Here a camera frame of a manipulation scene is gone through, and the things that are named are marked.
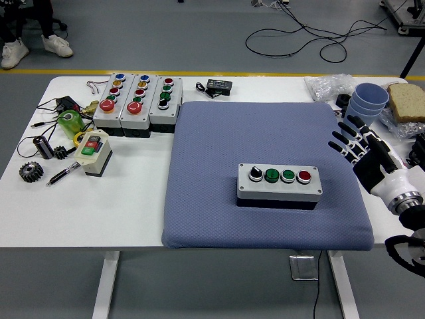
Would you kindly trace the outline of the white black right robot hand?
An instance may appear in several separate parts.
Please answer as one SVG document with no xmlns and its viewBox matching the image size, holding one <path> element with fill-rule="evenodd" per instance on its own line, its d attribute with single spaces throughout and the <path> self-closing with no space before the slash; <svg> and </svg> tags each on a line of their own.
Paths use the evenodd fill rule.
<svg viewBox="0 0 425 319">
<path fill-rule="evenodd" d="M 423 197 L 417 187 L 409 181 L 409 170 L 390 144 L 382 140 L 358 116 L 346 115 L 338 126 L 341 132 L 333 131 L 334 138 L 342 144 L 330 141 L 328 145 L 341 154 L 352 166 L 363 188 L 382 199 L 388 210 L 400 214 L 405 209 L 423 204 Z"/>
</svg>

